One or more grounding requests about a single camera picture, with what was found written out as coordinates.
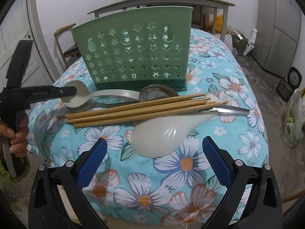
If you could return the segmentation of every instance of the blue gripper pad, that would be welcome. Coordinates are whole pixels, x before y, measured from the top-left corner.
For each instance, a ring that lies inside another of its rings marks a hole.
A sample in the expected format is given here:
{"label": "blue gripper pad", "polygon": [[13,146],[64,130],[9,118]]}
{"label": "blue gripper pad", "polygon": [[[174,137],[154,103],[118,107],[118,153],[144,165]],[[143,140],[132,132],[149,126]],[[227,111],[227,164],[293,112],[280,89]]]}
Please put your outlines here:
{"label": "blue gripper pad", "polygon": [[207,136],[203,139],[202,150],[208,159],[208,162],[210,163],[219,183],[229,189],[232,185],[232,170],[226,164],[224,158],[219,152],[220,149],[210,136]]}
{"label": "blue gripper pad", "polygon": [[84,187],[88,187],[94,174],[99,168],[101,162],[107,153],[107,141],[104,139],[99,139],[94,146],[92,146],[92,151],[88,158],[85,160],[83,165],[77,171],[77,186],[81,190]]}

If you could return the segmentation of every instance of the white door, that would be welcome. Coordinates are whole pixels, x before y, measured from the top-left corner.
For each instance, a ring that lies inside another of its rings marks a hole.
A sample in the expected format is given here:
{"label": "white door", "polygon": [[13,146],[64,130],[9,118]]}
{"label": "white door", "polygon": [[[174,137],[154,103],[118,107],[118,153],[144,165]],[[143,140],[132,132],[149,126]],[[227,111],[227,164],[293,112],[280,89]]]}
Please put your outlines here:
{"label": "white door", "polygon": [[[3,90],[7,69],[18,42],[32,39],[26,0],[16,0],[0,25],[0,92]],[[33,42],[22,86],[52,85],[53,83]]]}

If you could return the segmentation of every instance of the table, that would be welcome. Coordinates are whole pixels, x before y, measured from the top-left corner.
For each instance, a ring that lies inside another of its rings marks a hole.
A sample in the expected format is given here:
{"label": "table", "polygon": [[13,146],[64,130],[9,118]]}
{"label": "table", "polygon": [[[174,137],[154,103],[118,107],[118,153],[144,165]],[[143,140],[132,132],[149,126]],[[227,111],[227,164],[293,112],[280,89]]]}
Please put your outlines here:
{"label": "table", "polygon": [[215,35],[216,29],[216,17],[217,17],[217,9],[223,9],[223,22],[222,22],[222,32],[220,36],[220,40],[225,40],[225,32],[227,28],[227,20],[228,20],[228,9],[230,6],[235,6],[233,3],[228,3],[221,0],[126,0],[117,3],[110,4],[108,6],[104,6],[89,12],[88,14],[94,13],[95,18],[98,18],[101,14],[119,10],[126,9],[128,7],[136,7],[143,5],[159,5],[162,6],[164,4],[171,6],[208,6],[214,8],[214,18],[213,18],[213,30],[212,34]]}
{"label": "table", "polygon": [[[99,214],[157,226],[205,222],[226,192],[202,152],[201,142],[207,135],[247,165],[261,167],[268,162],[263,118],[241,67],[215,36],[191,31],[188,89],[179,94],[207,92],[212,100],[250,109],[248,116],[222,114],[193,130],[172,154],[151,159],[132,149],[131,123],[74,129],[57,118],[69,112],[60,99],[40,102],[32,111],[28,150],[41,155],[48,166],[75,160],[99,138],[107,140],[107,155],[89,187],[83,189]],[[91,92],[96,90],[82,58],[54,85],[72,80],[83,81]],[[126,99],[104,97],[102,101]],[[241,216],[249,191],[248,187],[233,221]]]}

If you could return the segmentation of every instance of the white ladle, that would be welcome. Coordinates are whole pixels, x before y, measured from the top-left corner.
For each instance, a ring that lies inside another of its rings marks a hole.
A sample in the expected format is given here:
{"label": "white ladle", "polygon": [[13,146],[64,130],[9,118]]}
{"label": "white ladle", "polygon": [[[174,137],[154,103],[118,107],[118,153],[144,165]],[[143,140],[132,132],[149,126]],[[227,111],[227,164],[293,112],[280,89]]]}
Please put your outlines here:
{"label": "white ladle", "polygon": [[121,96],[121,97],[127,97],[138,100],[140,94],[140,92],[138,91],[124,90],[124,89],[106,89],[91,93],[87,88],[86,84],[78,80],[68,82],[65,85],[65,87],[72,87],[72,86],[75,86],[77,89],[76,95],[61,98],[63,103],[70,108],[80,107],[86,102],[88,102],[94,96],[100,96],[100,95]]}
{"label": "white ladle", "polygon": [[192,130],[220,114],[204,111],[145,121],[132,130],[132,148],[143,157],[155,158],[171,154],[182,145]]}

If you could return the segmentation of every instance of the human hand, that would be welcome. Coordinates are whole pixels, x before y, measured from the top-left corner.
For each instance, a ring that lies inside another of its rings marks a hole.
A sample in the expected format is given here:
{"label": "human hand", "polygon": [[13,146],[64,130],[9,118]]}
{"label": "human hand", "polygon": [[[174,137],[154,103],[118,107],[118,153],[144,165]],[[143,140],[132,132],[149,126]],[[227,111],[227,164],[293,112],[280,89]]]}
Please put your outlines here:
{"label": "human hand", "polygon": [[16,157],[24,157],[26,156],[26,147],[27,147],[27,134],[29,133],[29,129],[27,127],[28,118],[25,116],[20,122],[20,129],[17,133],[15,133],[8,125],[0,121],[0,136],[5,136],[10,138],[10,153],[16,155]]}

